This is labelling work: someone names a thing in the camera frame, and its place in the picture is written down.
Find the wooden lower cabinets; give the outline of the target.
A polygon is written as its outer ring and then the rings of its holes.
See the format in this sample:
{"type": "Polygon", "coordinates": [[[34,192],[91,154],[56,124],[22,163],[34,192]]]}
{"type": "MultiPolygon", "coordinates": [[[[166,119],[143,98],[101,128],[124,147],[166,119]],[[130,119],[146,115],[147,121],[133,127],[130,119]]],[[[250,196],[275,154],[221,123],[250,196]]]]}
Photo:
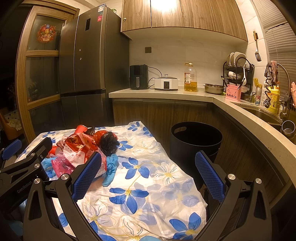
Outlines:
{"type": "MultiPolygon", "coordinates": [[[[213,162],[220,165],[225,173],[232,173],[246,181],[261,179],[269,202],[273,202],[292,184],[267,147],[213,103],[131,98],[114,99],[112,102],[117,126],[141,121],[161,143],[168,156],[173,125],[186,121],[206,123],[222,133],[222,144],[213,162]]],[[[201,188],[200,174],[194,181],[197,188],[201,188]]]]}

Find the pink purple plastic bag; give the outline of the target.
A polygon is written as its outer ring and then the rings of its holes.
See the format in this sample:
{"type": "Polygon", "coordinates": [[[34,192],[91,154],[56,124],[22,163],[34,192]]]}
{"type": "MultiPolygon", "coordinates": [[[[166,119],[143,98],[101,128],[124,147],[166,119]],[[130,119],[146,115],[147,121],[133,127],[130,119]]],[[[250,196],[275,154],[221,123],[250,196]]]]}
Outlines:
{"type": "Polygon", "coordinates": [[[53,170],[58,178],[63,174],[70,175],[75,169],[75,167],[63,155],[53,157],[51,163],[53,170]]]}

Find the small black plastic bag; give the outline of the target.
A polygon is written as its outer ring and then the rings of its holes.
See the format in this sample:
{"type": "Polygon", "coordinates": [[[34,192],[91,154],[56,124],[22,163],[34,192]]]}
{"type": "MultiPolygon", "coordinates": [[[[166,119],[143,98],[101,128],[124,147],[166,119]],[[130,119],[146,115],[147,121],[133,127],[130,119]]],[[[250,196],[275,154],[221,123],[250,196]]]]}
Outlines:
{"type": "Polygon", "coordinates": [[[85,132],[84,132],[86,135],[89,135],[91,137],[93,137],[93,135],[95,134],[95,127],[91,127],[91,128],[88,128],[85,132]]]}

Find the cooking oil bottle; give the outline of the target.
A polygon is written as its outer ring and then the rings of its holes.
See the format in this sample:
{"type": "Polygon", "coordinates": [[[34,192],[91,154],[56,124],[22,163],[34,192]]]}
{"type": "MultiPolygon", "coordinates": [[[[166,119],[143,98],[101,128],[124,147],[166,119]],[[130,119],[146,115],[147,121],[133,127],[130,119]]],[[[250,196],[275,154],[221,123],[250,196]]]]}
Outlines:
{"type": "Polygon", "coordinates": [[[196,69],[192,62],[185,63],[184,71],[184,90],[189,92],[197,92],[196,69]]]}

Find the window blinds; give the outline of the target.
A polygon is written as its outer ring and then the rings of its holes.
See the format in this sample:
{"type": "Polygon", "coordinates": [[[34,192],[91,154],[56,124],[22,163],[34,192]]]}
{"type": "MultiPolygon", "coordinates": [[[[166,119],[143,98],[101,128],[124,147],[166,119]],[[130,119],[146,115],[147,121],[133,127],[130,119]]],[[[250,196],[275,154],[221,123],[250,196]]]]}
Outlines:
{"type": "Polygon", "coordinates": [[[295,82],[295,34],[276,5],[271,1],[253,1],[267,44],[268,60],[283,65],[295,82]]]}

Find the black air fryer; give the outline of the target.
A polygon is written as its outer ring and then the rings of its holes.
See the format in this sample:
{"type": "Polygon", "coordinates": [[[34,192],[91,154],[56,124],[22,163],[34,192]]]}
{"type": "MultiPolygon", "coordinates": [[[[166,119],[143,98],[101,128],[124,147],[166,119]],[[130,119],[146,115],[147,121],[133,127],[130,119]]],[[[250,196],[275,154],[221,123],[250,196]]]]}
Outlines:
{"type": "Polygon", "coordinates": [[[148,66],[131,65],[129,67],[129,80],[131,89],[148,89],[148,66]]]}

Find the pink utensil holder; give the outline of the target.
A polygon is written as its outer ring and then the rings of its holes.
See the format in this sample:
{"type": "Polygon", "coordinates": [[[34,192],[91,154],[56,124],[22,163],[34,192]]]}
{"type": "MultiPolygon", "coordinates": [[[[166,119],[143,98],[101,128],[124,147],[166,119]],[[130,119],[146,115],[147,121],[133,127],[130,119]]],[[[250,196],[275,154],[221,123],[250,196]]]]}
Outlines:
{"type": "Polygon", "coordinates": [[[228,85],[226,87],[226,98],[235,100],[235,101],[240,101],[241,97],[241,88],[237,85],[228,85]]]}

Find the wooden upper cabinet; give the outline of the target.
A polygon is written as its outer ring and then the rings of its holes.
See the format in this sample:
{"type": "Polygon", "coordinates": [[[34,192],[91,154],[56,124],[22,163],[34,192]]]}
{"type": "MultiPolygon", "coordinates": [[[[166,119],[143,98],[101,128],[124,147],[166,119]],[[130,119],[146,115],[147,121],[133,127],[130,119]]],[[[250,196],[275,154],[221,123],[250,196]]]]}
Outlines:
{"type": "Polygon", "coordinates": [[[148,28],[191,28],[247,41],[236,1],[123,1],[121,32],[148,28]]]}

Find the black dish rack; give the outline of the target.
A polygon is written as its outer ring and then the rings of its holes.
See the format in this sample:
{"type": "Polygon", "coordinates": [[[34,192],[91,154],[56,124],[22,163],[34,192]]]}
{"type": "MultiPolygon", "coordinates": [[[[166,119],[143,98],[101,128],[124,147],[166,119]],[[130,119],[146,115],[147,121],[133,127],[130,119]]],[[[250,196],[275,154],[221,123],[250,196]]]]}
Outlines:
{"type": "Polygon", "coordinates": [[[254,70],[254,64],[250,63],[245,54],[231,52],[223,64],[223,77],[227,84],[237,86],[245,80],[246,83],[241,86],[241,99],[246,99],[252,94],[254,70]]]}

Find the red white printed plastic bag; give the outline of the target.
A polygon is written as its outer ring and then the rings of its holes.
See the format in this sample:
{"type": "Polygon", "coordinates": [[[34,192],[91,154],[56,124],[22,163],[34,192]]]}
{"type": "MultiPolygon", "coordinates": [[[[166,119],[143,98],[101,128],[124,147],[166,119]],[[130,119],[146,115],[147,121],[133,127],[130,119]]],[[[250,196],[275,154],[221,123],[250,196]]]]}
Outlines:
{"type": "Polygon", "coordinates": [[[85,133],[73,133],[70,136],[63,136],[58,142],[65,158],[74,166],[86,163],[89,157],[95,152],[101,156],[101,167],[98,175],[102,175],[107,171],[106,156],[95,144],[93,137],[85,133]]]}

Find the blue disposable glove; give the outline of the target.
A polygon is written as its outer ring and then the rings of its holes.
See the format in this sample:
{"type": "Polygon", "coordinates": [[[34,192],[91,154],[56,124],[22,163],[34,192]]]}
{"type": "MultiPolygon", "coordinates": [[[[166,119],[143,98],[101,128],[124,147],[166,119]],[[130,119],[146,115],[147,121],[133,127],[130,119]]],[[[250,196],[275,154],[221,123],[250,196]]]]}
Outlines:
{"type": "Polygon", "coordinates": [[[102,186],[107,187],[114,180],[115,173],[118,167],[118,156],[116,154],[111,154],[106,158],[107,170],[103,174],[102,186]]]}

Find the wall power outlet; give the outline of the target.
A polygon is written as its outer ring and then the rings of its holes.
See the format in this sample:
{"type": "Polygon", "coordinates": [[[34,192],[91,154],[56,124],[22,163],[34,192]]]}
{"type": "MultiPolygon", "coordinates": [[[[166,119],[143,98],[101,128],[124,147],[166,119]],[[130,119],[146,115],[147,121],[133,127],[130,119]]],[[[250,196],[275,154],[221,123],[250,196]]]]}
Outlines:
{"type": "Polygon", "coordinates": [[[151,53],[152,48],[151,47],[145,47],[145,53],[151,53]]]}

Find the black trash bin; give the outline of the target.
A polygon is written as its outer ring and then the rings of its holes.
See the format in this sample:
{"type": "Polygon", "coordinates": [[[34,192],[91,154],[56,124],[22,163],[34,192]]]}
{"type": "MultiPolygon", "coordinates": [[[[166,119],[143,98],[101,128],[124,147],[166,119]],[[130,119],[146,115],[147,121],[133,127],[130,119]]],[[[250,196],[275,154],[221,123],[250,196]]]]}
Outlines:
{"type": "Polygon", "coordinates": [[[211,161],[215,161],[222,140],[222,133],[206,123],[177,123],[171,127],[169,157],[185,173],[197,178],[199,172],[195,166],[196,153],[203,151],[211,161]]]}

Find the stainless steel sink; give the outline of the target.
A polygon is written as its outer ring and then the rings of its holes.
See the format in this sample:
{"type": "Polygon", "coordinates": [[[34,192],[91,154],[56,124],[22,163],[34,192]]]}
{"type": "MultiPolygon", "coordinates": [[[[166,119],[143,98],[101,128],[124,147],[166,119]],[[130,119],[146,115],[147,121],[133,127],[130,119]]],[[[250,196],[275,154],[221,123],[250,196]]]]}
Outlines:
{"type": "Polygon", "coordinates": [[[265,121],[269,125],[274,126],[281,126],[282,120],[272,115],[268,111],[263,110],[259,106],[255,105],[247,105],[244,103],[234,103],[235,105],[243,108],[244,110],[248,111],[249,113],[255,115],[256,117],[260,118],[261,120],[265,121]]]}

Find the orange chair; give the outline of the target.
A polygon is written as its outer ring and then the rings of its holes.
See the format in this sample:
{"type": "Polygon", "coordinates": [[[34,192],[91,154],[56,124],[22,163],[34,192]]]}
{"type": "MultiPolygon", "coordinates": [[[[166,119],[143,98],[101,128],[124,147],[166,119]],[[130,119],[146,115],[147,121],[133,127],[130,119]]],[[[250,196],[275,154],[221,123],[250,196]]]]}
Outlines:
{"type": "Polygon", "coordinates": [[[23,134],[23,128],[17,110],[8,112],[7,109],[1,109],[1,126],[4,129],[8,140],[14,140],[23,134]]]}

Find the dark steel refrigerator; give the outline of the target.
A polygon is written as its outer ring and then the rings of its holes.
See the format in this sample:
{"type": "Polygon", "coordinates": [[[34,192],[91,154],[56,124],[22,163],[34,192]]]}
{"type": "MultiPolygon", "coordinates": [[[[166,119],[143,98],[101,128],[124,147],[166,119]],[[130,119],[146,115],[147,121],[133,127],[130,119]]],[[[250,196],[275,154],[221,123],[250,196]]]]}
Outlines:
{"type": "Polygon", "coordinates": [[[130,86],[130,43],[120,25],[121,18],[101,4],[62,28],[59,90],[66,128],[114,124],[109,94],[130,86]]]}

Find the wooden glass sliding door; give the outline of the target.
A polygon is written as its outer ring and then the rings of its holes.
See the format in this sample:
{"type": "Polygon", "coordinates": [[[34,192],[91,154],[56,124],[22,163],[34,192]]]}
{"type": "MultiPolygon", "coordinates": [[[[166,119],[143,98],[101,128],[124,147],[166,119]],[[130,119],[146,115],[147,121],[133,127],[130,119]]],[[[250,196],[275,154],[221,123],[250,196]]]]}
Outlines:
{"type": "Polygon", "coordinates": [[[79,9],[57,1],[25,1],[29,14],[16,55],[16,99],[28,143],[65,127],[59,87],[62,28],[79,9]]]}

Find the hanging spatula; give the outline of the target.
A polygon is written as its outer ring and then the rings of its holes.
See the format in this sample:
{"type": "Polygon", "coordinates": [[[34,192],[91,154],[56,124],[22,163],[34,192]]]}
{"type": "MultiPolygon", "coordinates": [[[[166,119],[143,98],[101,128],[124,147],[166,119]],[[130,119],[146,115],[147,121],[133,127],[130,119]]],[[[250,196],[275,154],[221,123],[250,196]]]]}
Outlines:
{"type": "Polygon", "coordinates": [[[256,58],[257,62],[261,62],[262,59],[261,59],[260,53],[258,51],[258,42],[257,42],[258,41],[258,34],[257,34],[257,32],[253,31],[253,37],[254,37],[254,40],[255,40],[255,47],[256,47],[256,49],[255,49],[255,58],[256,58]]]}

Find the stainless steel bowl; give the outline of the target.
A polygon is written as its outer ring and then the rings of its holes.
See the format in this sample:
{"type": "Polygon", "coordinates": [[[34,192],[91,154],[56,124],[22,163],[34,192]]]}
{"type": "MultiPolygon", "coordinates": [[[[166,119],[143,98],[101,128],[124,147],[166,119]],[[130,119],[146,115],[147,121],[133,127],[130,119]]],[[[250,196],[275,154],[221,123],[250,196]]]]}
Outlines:
{"type": "Polygon", "coordinates": [[[215,84],[204,84],[206,93],[221,95],[224,92],[224,86],[215,84]]]}

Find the steel cup by sink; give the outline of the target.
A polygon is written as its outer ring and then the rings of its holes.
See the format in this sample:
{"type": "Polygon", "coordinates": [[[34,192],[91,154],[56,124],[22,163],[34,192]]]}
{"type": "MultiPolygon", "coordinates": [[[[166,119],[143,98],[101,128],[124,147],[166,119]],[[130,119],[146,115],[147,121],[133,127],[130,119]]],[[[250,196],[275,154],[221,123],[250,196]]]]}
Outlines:
{"type": "Polygon", "coordinates": [[[280,132],[287,137],[292,139],[295,137],[295,123],[291,120],[286,120],[282,123],[280,132]]]}

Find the red paper cup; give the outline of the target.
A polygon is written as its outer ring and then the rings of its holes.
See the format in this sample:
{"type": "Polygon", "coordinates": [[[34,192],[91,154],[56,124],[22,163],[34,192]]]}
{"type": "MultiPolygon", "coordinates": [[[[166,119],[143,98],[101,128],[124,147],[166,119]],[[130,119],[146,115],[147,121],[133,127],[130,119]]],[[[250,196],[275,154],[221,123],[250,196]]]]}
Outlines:
{"type": "Polygon", "coordinates": [[[76,133],[76,134],[85,133],[85,132],[87,132],[87,130],[88,130],[88,127],[86,127],[84,125],[78,125],[74,133],[76,133]]]}
{"type": "Polygon", "coordinates": [[[59,146],[53,146],[52,149],[49,151],[49,155],[56,156],[61,151],[61,148],[59,146]]]}

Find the white rice cooker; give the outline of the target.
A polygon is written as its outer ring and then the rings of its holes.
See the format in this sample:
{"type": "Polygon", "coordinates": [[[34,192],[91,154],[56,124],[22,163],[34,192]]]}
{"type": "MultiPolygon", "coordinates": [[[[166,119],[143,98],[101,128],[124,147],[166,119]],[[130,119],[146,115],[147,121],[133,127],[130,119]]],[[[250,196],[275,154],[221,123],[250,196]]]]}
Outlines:
{"type": "Polygon", "coordinates": [[[178,91],[178,79],[167,74],[154,80],[155,90],[178,91]]]}

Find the pink cloth on faucet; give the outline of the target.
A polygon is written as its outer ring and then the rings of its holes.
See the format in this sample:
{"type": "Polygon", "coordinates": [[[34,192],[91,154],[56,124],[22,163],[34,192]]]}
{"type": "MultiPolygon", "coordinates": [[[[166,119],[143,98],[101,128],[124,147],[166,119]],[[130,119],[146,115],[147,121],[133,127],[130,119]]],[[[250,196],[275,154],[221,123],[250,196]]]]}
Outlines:
{"type": "Polygon", "coordinates": [[[293,99],[293,104],[296,105],[296,84],[295,82],[291,83],[290,93],[293,99]]]}

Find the kitchen faucet with coil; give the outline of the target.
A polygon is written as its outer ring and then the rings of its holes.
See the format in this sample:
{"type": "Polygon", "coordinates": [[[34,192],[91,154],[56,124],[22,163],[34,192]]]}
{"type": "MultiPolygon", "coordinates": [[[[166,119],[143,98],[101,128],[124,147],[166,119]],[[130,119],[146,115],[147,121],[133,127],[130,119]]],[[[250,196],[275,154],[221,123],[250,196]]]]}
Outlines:
{"type": "Polygon", "coordinates": [[[274,61],[271,60],[267,63],[266,68],[265,68],[265,73],[264,76],[266,77],[266,80],[264,82],[265,84],[265,91],[264,94],[266,95],[266,99],[263,102],[263,106],[266,109],[269,109],[271,105],[271,95],[273,94],[272,90],[274,90],[277,86],[280,86],[280,82],[278,80],[278,67],[280,67],[286,74],[287,76],[287,82],[288,82],[288,91],[285,94],[285,97],[281,99],[280,97],[277,98],[276,100],[276,106],[281,105],[282,106],[282,111],[279,114],[280,119],[282,122],[288,120],[288,109],[290,107],[290,76],[288,74],[288,71],[285,69],[285,67],[274,61]]]}

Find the blue floral tablecloth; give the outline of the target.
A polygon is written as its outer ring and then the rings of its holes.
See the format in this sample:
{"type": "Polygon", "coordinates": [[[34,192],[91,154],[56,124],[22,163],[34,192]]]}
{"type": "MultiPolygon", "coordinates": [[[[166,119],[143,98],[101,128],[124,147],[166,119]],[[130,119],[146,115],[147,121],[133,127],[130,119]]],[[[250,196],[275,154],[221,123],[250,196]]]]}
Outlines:
{"type": "Polygon", "coordinates": [[[193,240],[206,225],[206,207],[192,177],[166,154],[140,121],[96,127],[116,135],[118,167],[102,186],[97,175],[77,202],[102,240],[193,240]]]}

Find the yellow detergent bottle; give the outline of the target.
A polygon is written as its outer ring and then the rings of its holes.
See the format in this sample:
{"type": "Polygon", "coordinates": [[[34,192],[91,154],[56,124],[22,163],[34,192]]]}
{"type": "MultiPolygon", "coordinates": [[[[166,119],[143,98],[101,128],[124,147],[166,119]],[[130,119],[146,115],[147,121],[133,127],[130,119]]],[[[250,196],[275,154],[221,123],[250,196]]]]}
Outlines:
{"type": "Polygon", "coordinates": [[[268,93],[268,97],[270,98],[270,106],[267,110],[273,114],[278,114],[280,107],[280,89],[278,87],[274,87],[268,93]]]}

